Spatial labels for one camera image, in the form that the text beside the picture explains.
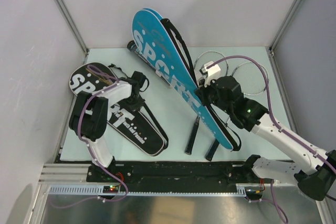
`reflective metal surface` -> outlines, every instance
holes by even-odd
[[[315,201],[301,195],[295,187],[276,187],[278,204],[289,223],[322,223]],[[49,195],[48,201],[65,206],[88,196]],[[269,187],[264,198],[271,199]],[[278,224],[275,207],[267,202],[251,203],[240,197],[150,197],[130,196],[120,202],[84,201],[67,209],[46,204],[44,224]]]

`white wall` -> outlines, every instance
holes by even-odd
[[[269,46],[294,0],[65,0],[89,48],[125,47],[143,7],[156,9],[189,46]]]
[[[336,150],[335,42],[336,0],[304,0],[275,49],[300,134],[327,151]]]
[[[54,0],[0,0],[0,223],[22,223],[83,60]]]

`gray wall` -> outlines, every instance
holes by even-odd
[[[299,133],[336,149],[336,0],[304,0],[275,55]]]
[[[54,0],[0,0],[0,223],[23,223],[83,53]]]

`white table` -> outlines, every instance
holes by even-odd
[[[195,60],[201,53],[208,50],[216,50],[225,56],[245,55],[255,59],[266,67],[269,73],[269,84],[272,107],[277,119],[284,125],[289,126],[285,108],[282,104],[276,80],[264,47],[198,47],[189,48],[190,54]],[[184,154],[196,114],[183,100],[183,98],[160,79],[140,58],[130,53],[126,48],[91,49],[87,62],[100,62],[105,65],[111,63],[121,67],[128,75],[133,71],[143,72],[150,80],[149,88],[142,93],[149,108],[154,113],[163,129],[169,137],[169,147],[160,155],[151,157],[143,153],[134,144],[117,133],[113,128],[107,127],[105,137],[107,145],[116,160],[121,161],[206,161],[204,156],[211,146],[214,137],[201,122],[195,140],[192,155]],[[245,60],[229,60],[229,74]],[[256,97],[250,97],[267,107],[266,93]],[[228,116],[221,113],[221,118],[226,121]],[[258,154],[268,159],[289,159],[283,152],[263,140],[259,136],[245,130],[239,130],[232,123],[229,126],[234,129],[242,140],[242,148],[239,152],[231,152],[219,146],[213,161],[236,161],[246,160],[251,154]],[[62,161],[89,161],[89,152],[81,141],[78,140],[74,131],[68,130],[62,149]]]

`table surface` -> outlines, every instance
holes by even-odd
[[[274,114],[285,126],[289,126],[285,108],[276,84],[268,55],[265,47],[195,47],[189,48],[190,54],[195,60],[200,54],[208,50],[216,50],[225,56],[244,55],[255,59],[262,64],[269,73],[269,85],[272,108]],[[197,66],[208,60],[201,58]],[[243,59],[229,60],[229,71],[232,71],[241,63]],[[206,161],[206,155],[214,137],[201,122],[195,140],[192,155],[184,154],[186,143],[190,135],[193,123],[196,119],[195,112],[183,100],[183,98],[172,88],[170,88],[155,72],[146,65],[138,56],[129,52],[126,48],[105,48],[91,49],[87,63],[100,62],[105,65],[111,63],[121,67],[127,75],[132,75],[133,71],[143,72],[150,80],[149,88],[142,93],[149,108],[154,113],[163,129],[169,137],[169,147],[156,157],[148,156],[126,138],[117,133],[112,127],[107,127],[105,137],[110,152],[117,160],[121,161]],[[250,97],[267,107],[266,93],[255,97]],[[219,115],[224,121],[228,116],[223,112]],[[236,161],[246,160],[251,154],[258,154],[268,159],[289,159],[287,155],[268,143],[261,137],[236,128],[231,122],[229,126],[238,133],[242,140],[242,148],[239,152],[231,152],[219,146],[214,155],[213,161]],[[78,140],[74,131],[69,130],[66,135],[64,146],[61,152],[62,161],[89,161],[90,154],[84,143]]]

